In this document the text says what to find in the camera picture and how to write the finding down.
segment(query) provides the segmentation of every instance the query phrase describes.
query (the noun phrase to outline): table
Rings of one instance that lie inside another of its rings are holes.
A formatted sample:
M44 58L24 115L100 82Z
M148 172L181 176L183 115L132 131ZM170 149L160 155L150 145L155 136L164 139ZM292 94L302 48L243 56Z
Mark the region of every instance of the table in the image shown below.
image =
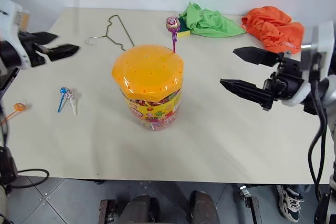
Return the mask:
M172 127L151 132L135 123L111 77L120 46L106 38L85 43L104 35L114 14L136 45L172 47L165 19L177 13L64 9L50 30L59 38L49 47L68 42L81 49L71 58L21 71L3 97L7 113L16 102L29 106L9 121L8 143L18 169L44 168L52 177L70 178L312 184L307 151L318 117L304 113L301 105L289 108L281 102L265 112L219 83L220 78L242 79L262 86L272 69L232 53L261 47L256 38L179 39L176 52L184 60L180 112ZM116 19L110 36L131 47ZM69 104L57 113L61 86L75 89L78 115ZM328 132L321 183L328 183L333 155ZM319 164L318 153L313 162Z

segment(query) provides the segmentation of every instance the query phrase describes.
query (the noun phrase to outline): sneaker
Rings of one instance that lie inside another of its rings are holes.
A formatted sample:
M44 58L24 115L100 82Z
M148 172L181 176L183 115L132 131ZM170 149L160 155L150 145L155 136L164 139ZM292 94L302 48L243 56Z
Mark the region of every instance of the sneaker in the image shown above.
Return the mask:
M291 222L298 222L300 217L300 202L304 202L302 196L286 188L285 186L277 186L279 194L279 209L284 217Z

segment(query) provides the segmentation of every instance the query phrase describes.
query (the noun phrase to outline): lollipop jar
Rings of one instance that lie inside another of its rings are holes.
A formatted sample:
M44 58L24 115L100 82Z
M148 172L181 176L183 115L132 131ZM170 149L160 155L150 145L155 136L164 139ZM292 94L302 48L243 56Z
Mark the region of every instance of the lollipop jar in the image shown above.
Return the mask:
M142 126L158 131L175 121L183 61L172 50L160 45L133 47L115 61L112 76Z

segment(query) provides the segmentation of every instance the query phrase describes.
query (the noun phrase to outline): floor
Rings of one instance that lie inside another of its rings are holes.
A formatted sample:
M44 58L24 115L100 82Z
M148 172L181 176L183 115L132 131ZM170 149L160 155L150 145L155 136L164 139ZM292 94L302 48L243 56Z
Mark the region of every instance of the floor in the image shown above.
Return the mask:
M30 184L38 177L20 177L15 184ZM101 185L91 181L50 178L45 183L29 189L15 189L8 198L8 218L14 224L92 224L98 223L102 199L116 199L119 206L132 197L149 194L156 197L161 207L161 222L185 223L188 199L194 190L207 192L216 203L221 223L253 223L250 210L234 196L235 185L197 182L154 182L110 180ZM258 196L262 222L281 224L283 218L277 208L274 186L251 187ZM313 223L317 202L313 190L304 195L299 223Z

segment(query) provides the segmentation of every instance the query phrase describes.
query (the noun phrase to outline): orange cloth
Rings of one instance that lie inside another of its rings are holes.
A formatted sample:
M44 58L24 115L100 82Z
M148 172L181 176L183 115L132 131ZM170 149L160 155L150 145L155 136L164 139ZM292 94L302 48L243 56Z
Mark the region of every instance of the orange cloth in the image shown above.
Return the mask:
M291 17L274 6L254 8L241 22L249 34L261 40L266 50L290 50L292 54L301 50L304 27L299 22L291 23Z

